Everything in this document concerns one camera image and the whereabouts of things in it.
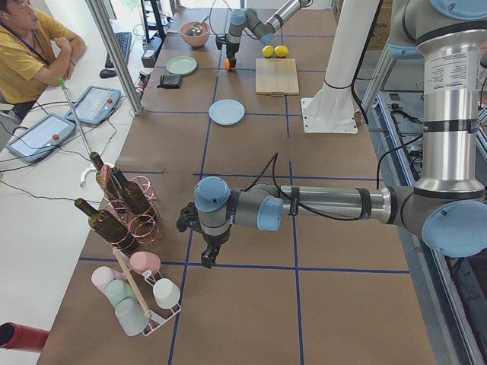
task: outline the red cylinder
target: red cylinder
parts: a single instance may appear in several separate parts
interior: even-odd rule
[[[0,325],[0,348],[41,352],[49,336],[44,329],[7,322]]]

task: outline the lemon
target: lemon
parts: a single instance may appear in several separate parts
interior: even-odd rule
[[[272,46],[265,46],[262,48],[262,56],[266,57],[267,59],[272,57],[274,54],[274,47]]]
[[[286,46],[277,46],[274,48],[274,53],[278,57],[286,57],[289,54],[289,49]]]

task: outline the wine bottle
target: wine bottle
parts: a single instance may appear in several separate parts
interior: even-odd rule
[[[105,163],[101,160],[101,156],[98,154],[98,152],[91,152],[90,160],[97,169],[95,179],[98,185],[103,190],[105,197],[110,201],[110,204],[117,215],[122,217],[127,212],[127,208],[120,200],[117,184],[115,181],[113,181],[113,178],[110,175],[110,168],[108,169],[107,174],[102,175],[101,170],[103,169]]]
[[[97,210],[83,198],[76,199],[75,206],[89,217],[90,227],[112,246],[120,248],[124,253],[131,253],[138,247],[135,237],[109,211]]]
[[[158,213],[151,205],[144,192],[136,182],[128,181],[118,167],[111,170],[113,178],[119,183],[120,198],[127,204],[133,214],[149,215],[154,220],[158,219]],[[149,217],[139,217],[141,221],[148,221]]]

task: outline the white plate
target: white plate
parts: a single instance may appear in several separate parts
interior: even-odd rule
[[[236,100],[223,99],[213,103],[208,113],[216,124],[233,125],[244,117],[245,108]]]
[[[186,76],[196,70],[198,62],[193,57],[177,56],[166,63],[166,69],[175,75]]]

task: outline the white desk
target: white desk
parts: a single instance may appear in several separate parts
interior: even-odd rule
[[[114,24],[113,29],[128,30],[122,24]],[[90,85],[118,88],[123,92],[118,78],[101,79],[98,75],[104,66],[107,51],[96,28],[88,29],[81,35],[88,47],[76,65],[73,79],[66,82],[71,99],[75,101]],[[135,81],[140,71],[150,72],[150,69],[142,66],[141,39],[136,36],[132,39],[135,44],[130,54],[129,70]],[[39,103],[64,100],[60,87],[50,87],[43,93]],[[68,111],[68,106],[46,106],[46,111],[62,116]],[[22,125],[31,126],[44,116],[44,111],[37,108],[29,113]],[[110,117],[116,127],[116,134],[103,154],[103,160],[113,162],[117,159],[132,119],[129,102],[125,100]],[[88,132],[90,128],[84,127],[84,130]],[[88,132],[90,147],[101,152],[113,132],[108,122]],[[81,138],[76,138],[63,149],[77,151],[87,157]],[[1,161],[13,157],[5,149],[0,152]],[[5,173],[3,181],[34,195],[82,197],[99,202],[102,192],[93,173],[88,175],[86,186],[80,187],[81,172],[89,164],[77,154],[56,150],[33,167]],[[1,162],[0,170],[25,165],[21,160]],[[73,202],[32,198],[3,184],[0,184],[0,199],[0,323],[17,322],[50,329],[89,232],[88,218],[75,208]],[[0,350],[2,365],[29,365],[36,363],[38,357],[39,354],[23,351]]]

